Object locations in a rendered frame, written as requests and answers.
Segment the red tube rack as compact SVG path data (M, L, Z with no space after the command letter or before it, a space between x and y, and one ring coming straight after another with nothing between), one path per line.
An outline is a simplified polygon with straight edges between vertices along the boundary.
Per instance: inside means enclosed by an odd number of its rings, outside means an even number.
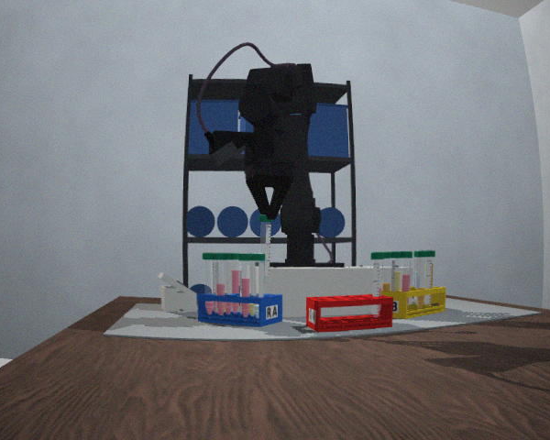
M369 295L372 294L306 297L306 325L318 333L392 327L393 297L381 295L380 297L386 298L380 298ZM321 318L321 308L374 304L381 304L379 317L376 318L373 314Z

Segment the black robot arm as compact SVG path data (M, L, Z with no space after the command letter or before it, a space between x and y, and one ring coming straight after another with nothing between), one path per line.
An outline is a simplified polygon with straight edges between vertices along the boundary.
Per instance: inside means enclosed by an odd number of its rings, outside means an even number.
M270 131L283 132L285 159L296 160L293 182L280 209L281 232L287 235L287 258L285 262L270 262L269 266L345 267L345 263L315 263L312 233L319 233L321 210L315 207L309 177L308 130L309 116L316 113L316 93L311 63L293 66L249 70L238 111L253 126L253 132L215 130L209 157L216 167L244 151L245 165L260 158L275 159L275 133Z

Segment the blue tube rack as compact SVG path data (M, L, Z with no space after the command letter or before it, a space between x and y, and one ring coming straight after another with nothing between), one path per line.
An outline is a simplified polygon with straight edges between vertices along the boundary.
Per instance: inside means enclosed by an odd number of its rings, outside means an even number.
M232 293L226 295L198 294L198 321L217 324L246 325L258 327L282 322L282 294L264 294L264 296L267 297L240 297L240 293ZM231 314L226 314L226 312L224 312L224 315L219 315L218 313L215 313L213 311L212 314L207 314L207 311L205 309L205 301L228 303L256 303L258 304L259 318L256 318L256 315L250 316L250 314L248 314L248 317L243 317L240 312L231 312Z

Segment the yellow rack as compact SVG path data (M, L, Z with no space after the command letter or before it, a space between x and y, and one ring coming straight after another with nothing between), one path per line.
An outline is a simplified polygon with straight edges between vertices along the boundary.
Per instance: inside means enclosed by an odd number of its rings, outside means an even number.
M425 290L412 290L415 287L410 287L410 291L381 291L381 295L393 297L393 318L408 319L417 316L423 316L428 314L436 314L444 312L446 309L446 287L433 287L432 289ZM440 293L441 292L441 293ZM407 301L409 297L422 296L432 294L433 299L430 307L426 307L423 304L423 308L418 308L417 304L409 304L407 308ZM439 309L437 309L439 308ZM427 311L428 310L428 311ZM424 312L423 312L424 311Z

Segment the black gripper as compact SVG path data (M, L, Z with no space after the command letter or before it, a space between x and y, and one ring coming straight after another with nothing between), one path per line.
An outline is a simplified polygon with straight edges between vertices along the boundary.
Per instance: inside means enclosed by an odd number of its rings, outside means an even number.
M268 219L276 219L283 200L292 185L296 159L285 159L285 134L278 133L278 131L270 132L275 133L275 159L256 159L245 166L244 173L246 174L247 187L260 214L266 215ZM270 164L271 167L268 167ZM270 204L265 187L274 189Z

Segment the grey flat mat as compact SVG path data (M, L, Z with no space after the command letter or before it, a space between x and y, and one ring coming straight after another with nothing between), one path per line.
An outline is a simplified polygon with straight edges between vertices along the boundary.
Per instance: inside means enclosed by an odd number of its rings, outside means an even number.
M445 298L445 311L408 319L393 318L392 327L316 332L306 325L306 317L282 318L265 326L217 324L198 321L197 312L165 312L161 304L137 303L103 336L197 340L197 341L277 341L373 336L458 325L471 325L542 314L479 302Z

